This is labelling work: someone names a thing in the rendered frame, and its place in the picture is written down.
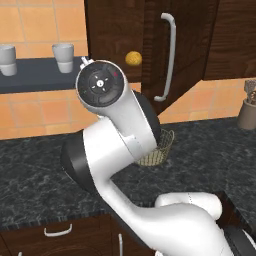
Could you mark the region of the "round yellow bread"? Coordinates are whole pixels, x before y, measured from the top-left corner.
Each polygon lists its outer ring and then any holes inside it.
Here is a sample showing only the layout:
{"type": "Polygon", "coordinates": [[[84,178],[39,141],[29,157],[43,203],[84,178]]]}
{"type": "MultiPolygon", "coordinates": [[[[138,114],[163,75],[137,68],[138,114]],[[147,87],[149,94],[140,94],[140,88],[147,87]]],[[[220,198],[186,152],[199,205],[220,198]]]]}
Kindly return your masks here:
{"type": "Polygon", "coordinates": [[[125,62],[129,66],[139,66],[142,63],[142,55],[137,51],[130,51],[125,56],[125,62]]]}

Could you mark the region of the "dark wood neighbouring cabinet door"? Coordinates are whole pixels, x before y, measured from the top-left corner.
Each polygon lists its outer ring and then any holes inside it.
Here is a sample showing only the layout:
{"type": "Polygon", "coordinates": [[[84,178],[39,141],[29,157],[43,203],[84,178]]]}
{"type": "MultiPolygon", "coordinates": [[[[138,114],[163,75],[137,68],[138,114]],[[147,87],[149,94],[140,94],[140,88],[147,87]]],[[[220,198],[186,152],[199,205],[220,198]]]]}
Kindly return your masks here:
{"type": "Polygon", "coordinates": [[[219,0],[204,80],[256,77],[256,0],[219,0]]]}

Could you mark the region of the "grey cup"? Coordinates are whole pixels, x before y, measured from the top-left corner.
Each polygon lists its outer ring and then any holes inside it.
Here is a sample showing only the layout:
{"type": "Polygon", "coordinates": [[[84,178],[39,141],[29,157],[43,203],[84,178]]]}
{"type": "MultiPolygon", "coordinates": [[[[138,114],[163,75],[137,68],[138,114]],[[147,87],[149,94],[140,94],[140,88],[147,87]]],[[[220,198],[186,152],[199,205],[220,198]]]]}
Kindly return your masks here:
{"type": "Polygon", "coordinates": [[[74,45],[59,43],[52,45],[52,51],[61,73],[71,73],[73,70],[74,45]]]}
{"type": "Polygon", "coordinates": [[[16,49],[12,45],[0,45],[0,71],[4,76],[17,73],[16,49]]]}

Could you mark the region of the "dark wood base cupboard door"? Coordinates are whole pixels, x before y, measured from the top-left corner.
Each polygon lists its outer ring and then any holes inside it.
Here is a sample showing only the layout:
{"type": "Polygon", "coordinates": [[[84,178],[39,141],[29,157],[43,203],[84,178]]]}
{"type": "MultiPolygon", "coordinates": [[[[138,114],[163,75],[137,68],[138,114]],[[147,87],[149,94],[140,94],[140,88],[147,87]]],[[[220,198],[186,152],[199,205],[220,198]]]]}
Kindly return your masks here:
{"type": "Polygon", "coordinates": [[[155,252],[138,244],[115,219],[111,219],[112,255],[120,256],[119,237],[122,235],[123,256],[155,256],[155,252]]]}

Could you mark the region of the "dark wood drawer front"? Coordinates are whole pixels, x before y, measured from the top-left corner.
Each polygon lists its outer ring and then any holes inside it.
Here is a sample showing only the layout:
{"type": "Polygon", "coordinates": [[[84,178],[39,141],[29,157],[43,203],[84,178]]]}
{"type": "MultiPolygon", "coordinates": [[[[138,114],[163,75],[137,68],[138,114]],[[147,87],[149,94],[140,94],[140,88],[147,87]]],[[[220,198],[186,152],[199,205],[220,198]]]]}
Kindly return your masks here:
{"type": "Polygon", "coordinates": [[[1,236],[11,256],[112,256],[108,215],[4,231],[1,236]]]}

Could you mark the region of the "grey-brown utensil pot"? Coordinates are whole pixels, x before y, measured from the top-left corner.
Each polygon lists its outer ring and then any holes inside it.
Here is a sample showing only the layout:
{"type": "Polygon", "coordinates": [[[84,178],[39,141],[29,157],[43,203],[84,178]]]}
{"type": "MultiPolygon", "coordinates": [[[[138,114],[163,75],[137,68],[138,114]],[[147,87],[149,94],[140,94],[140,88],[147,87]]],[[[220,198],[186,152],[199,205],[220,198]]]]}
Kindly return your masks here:
{"type": "Polygon", "coordinates": [[[237,124],[242,129],[256,129],[256,105],[252,105],[244,99],[237,118],[237,124]]]}

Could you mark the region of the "wooden utensils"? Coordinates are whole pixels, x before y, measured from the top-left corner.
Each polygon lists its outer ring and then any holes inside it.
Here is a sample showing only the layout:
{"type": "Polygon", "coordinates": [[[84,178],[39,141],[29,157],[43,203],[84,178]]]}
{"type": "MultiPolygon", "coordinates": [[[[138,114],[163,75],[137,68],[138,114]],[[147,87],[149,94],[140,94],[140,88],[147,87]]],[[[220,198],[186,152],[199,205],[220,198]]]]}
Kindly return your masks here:
{"type": "Polygon", "coordinates": [[[246,80],[244,91],[247,93],[247,102],[256,105],[256,80],[246,80]]]}

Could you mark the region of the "dark wood wall cabinet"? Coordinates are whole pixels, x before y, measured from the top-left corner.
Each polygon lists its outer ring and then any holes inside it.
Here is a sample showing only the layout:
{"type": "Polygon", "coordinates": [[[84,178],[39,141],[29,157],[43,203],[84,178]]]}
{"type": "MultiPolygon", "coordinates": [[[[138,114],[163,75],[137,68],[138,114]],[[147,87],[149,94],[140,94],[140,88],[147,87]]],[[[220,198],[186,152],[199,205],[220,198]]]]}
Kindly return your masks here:
{"type": "Polygon", "coordinates": [[[88,55],[117,64],[130,83],[140,82],[142,66],[125,62],[131,51],[142,53],[145,0],[84,0],[88,55]]]}

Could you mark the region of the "dark blue wall shelf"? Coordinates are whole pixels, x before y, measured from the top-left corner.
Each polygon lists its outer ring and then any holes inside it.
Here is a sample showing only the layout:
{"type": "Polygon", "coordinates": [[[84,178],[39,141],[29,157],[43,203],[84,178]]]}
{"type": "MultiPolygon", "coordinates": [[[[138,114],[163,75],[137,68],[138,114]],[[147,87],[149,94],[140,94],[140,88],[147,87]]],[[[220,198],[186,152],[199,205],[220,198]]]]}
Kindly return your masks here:
{"type": "Polygon", "coordinates": [[[0,94],[73,89],[82,60],[75,57],[73,71],[67,74],[59,71],[54,58],[18,59],[16,63],[16,75],[0,72],[0,94]]]}

